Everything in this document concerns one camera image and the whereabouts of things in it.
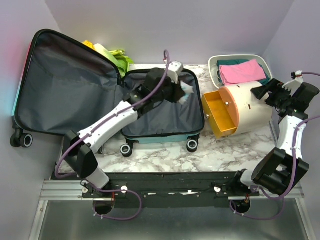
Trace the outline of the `white packet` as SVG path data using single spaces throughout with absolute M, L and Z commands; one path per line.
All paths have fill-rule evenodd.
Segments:
M 186 84 L 183 81 L 180 82 L 180 86 L 181 86 L 181 89 L 182 89 L 184 95 L 179 99 L 178 103 L 183 105 L 184 103 L 187 102 L 190 95 L 194 93 L 194 87 L 189 84 Z

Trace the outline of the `white cylinder appliance orange lid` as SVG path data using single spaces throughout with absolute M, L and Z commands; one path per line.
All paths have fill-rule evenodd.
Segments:
M 217 139 L 268 125 L 273 113 L 273 108 L 265 103 L 269 95 L 257 99 L 251 92 L 261 86 L 258 81 L 233 84 L 202 95 L 204 114 Z

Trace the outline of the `pink and teal kids suitcase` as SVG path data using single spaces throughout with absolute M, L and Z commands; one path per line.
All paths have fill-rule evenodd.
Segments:
M 106 57 L 51 29 L 38 31 L 30 44 L 12 111 L 10 145 L 28 148 L 32 133 L 63 136 L 79 132 L 111 112 L 130 91 L 164 69 L 137 69 L 121 76 Z M 184 69 L 182 86 L 193 92 L 184 104 L 161 101 L 121 133 L 129 143 L 187 142 L 197 150 L 205 126 L 196 75 Z

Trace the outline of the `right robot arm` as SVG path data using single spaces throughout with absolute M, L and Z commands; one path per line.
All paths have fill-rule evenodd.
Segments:
M 304 162 L 301 145 L 303 132 L 311 120 L 305 113 L 320 90 L 303 80 L 299 74 L 283 83 L 273 78 L 266 85 L 251 89 L 256 99 L 277 109 L 279 116 L 279 138 L 277 146 L 256 166 L 254 170 L 243 169 L 239 178 L 230 183 L 230 191 L 241 196 L 248 188 L 269 191 L 277 198 L 285 197 L 305 176 L 309 164 Z

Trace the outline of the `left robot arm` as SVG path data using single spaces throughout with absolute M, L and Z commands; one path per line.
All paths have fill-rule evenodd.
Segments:
M 98 166 L 95 153 L 117 132 L 154 109 L 158 102 L 183 103 L 185 92 L 179 74 L 184 67 L 171 62 L 165 69 L 151 69 L 144 82 L 127 94 L 110 113 L 78 133 L 68 132 L 64 137 L 62 160 L 75 173 L 91 183 L 101 198 L 111 191 L 109 177 Z

